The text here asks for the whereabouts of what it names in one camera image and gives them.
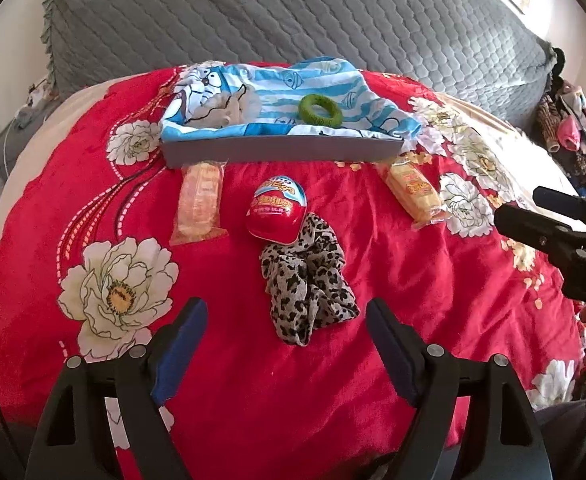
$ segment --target quilted pillow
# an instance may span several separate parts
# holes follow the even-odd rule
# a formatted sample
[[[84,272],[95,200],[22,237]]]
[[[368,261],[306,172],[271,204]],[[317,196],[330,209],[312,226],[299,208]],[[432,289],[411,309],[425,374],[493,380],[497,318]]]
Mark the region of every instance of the quilted pillow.
[[[50,78],[67,96],[219,59],[348,59],[528,124],[554,63],[499,0],[46,0]]]

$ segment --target screw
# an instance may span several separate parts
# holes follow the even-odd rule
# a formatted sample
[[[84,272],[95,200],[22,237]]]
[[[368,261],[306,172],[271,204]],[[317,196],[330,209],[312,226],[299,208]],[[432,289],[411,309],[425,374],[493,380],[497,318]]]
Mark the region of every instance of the screw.
[[[433,357],[442,357],[444,355],[444,349],[440,345],[428,345],[426,352]]]
[[[128,355],[133,359],[144,357],[146,355],[146,347],[144,345],[135,345],[128,351]]]
[[[82,358],[79,357],[79,355],[74,355],[72,357],[69,357],[68,361],[66,362],[66,366],[68,366],[69,368],[77,368],[81,364],[82,364]]]
[[[493,361],[497,366],[506,366],[508,365],[508,358],[502,354],[495,354],[493,356]]]

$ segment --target yellow flower center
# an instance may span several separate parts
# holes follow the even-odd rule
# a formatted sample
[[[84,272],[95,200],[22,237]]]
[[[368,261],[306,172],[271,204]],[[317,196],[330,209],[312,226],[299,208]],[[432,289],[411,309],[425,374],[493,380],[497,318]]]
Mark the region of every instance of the yellow flower center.
[[[133,149],[134,150],[140,150],[143,146],[144,146],[145,140],[144,139],[139,139],[137,142],[135,142],[133,144]]]
[[[485,156],[480,155],[479,161],[480,161],[481,167],[483,167],[484,170],[486,170],[489,173],[492,173],[497,168],[495,166],[495,163]]]
[[[125,314],[132,307],[135,301],[135,293],[124,282],[118,282],[115,280],[112,285],[108,288],[108,296],[106,297],[106,303],[108,303],[109,309],[117,314]]]

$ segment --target white peony print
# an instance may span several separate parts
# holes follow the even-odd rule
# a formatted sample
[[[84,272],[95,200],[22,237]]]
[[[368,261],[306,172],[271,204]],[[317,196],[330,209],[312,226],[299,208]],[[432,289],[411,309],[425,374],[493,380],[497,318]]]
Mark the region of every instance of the white peony print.
[[[553,359],[548,363],[546,372],[536,375],[533,379],[532,383],[535,388],[526,391],[526,396],[533,409],[537,411],[569,401],[575,387],[575,381],[572,380],[574,374],[574,361],[570,361],[566,365],[564,361]]]
[[[108,160],[120,166],[131,166],[148,160],[150,153],[160,145],[160,127],[157,123],[135,121],[122,124],[108,140]]]
[[[413,152],[417,148],[417,145],[420,144],[427,152],[433,155],[446,156],[446,152],[442,147],[442,144],[444,144],[444,136],[439,130],[428,126],[424,121],[420,122],[422,122],[422,129],[415,138],[404,139],[401,153]]]
[[[130,443],[126,436],[126,430],[124,428],[124,421],[122,420],[122,413],[119,409],[119,403],[117,399],[106,397],[106,412],[108,413],[108,425],[110,426],[110,435],[113,438],[113,444],[115,447],[121,449],[128,449]],[[160,407],[160,416],[164,421],[164,426],[167,430],[171,430],[175,423],[175,417],[172,413],[167,410],[164,406]]]
[[[77,344],[87,361],[120,357],[150,340],[148,326],[172,307],[168,293],[178,276],[170,251],[155,238],[112,246],[95,242],[82,265],[68,270],[57,300],[66,317],[82,321]]]
[[[449,106],[441,106],[423,97],[411,97],[409,105],[422,124],[438,130],[450,142],[456,142],[469,127],[463,117]]]
[[[535,267],[535,249],[517,242],[512,238],[501,240],[502,249],[513,251],[513,268],[520,272],[531,271]]]
[[[446,226],[452,234],[466,238],[490,233],[492,209],[489,201],[472,182],[464,180],[457,173],[446,173],[439,179],[439,186],[439,196],[452,215],[446,220]]]
[[[512,202],[517,194],[504,167],[476,131],[468,128],[448,149],[453,159],[474,176],[482,189],[495,190],[504,202]]]

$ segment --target orange snack package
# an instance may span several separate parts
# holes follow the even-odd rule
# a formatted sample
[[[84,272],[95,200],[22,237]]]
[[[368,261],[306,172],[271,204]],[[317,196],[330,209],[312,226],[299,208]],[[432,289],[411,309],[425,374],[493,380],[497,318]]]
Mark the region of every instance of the orange snack package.
[[[225,235],[219,226],[224,165],[200,162],[182,168],[184,180],[170,245],[201,242]]]
[[[438,192],[420,170],[404,158],[376,164],[377,171],[396,199],[415,220],[417,229],[450,218]]]

